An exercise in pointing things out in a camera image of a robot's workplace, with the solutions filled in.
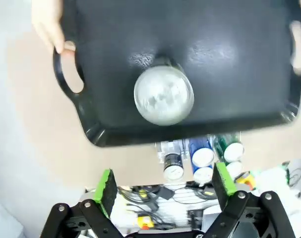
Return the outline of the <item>person's right hand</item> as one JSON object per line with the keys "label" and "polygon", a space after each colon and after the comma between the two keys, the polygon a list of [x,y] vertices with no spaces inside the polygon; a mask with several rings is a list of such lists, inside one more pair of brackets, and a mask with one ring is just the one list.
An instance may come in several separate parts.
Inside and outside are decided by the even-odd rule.
{"label": "person's right hand", "polygon": [[31,20],[38,36],[50,53],[59,54],[75,51],[75,43],[66,41],[60,24],[63,13],[61,0],[31,1]]}

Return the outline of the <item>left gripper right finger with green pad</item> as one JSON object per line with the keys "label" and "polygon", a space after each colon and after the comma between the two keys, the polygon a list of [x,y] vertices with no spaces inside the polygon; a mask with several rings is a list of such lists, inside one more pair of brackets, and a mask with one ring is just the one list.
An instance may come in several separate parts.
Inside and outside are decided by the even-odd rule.
{"label": "left gripper right finger with green pad", "polygon": [[251,224],[260,238],[294,238],[295,233],[277,193],[260,196],[237,190],[224,163],[215,163],[212,184],[221,213],[205,232],[206,238],[231,238],[239,224]]}

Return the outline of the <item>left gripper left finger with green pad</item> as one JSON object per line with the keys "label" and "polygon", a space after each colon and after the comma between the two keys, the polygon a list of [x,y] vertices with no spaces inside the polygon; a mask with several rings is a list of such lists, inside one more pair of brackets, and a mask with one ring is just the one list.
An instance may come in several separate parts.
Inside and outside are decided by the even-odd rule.
{"label": "left gripper left finger with green pad", "polygon": [[99,238],[121,238],[123,235],[110,220],[118,193],[114,173],[104,170],[92,199],[70,207],[55,204],[42,230],[44,238],[77,238],[84,230],[92,230]]}

